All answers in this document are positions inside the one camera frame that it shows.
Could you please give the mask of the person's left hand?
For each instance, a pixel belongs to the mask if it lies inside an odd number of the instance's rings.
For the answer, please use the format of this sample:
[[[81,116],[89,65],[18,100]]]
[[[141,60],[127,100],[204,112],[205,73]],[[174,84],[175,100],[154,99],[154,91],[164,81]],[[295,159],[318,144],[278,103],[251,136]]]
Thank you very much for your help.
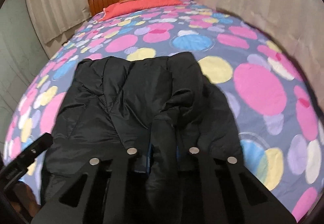
[[[36,216],[41,208],[32,189],[21,181],[18,181],[13,189],[9,191],[8,199],[17,213],[26,210],[32,218]]]

